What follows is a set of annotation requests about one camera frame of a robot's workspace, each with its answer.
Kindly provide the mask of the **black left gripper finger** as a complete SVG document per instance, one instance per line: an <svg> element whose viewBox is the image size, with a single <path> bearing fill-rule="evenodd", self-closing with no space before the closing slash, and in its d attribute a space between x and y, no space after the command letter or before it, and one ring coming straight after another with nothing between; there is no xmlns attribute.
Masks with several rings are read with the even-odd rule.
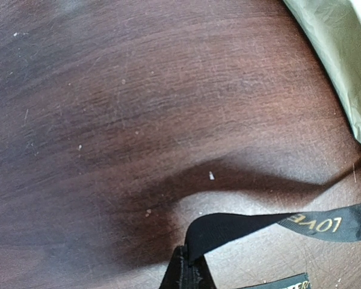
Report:
<svg viewBox="0 0 361 289"><path fill-rule="evenodd" d="M209 288L216 288L216 285L205 257L202 255L195 261L189 261L187 247L176 247L159 289Z"/></svg>

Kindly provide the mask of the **wrapping paper sheet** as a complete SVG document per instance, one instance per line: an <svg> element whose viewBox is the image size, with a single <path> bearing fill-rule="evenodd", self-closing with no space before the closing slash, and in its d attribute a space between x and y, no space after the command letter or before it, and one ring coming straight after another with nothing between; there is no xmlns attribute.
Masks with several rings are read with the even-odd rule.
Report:
<svg viewBox="0 0 361 289"><path fill-rule="evenodd" d="M319 56L361 144L361 1L285 1Z"/></svg>

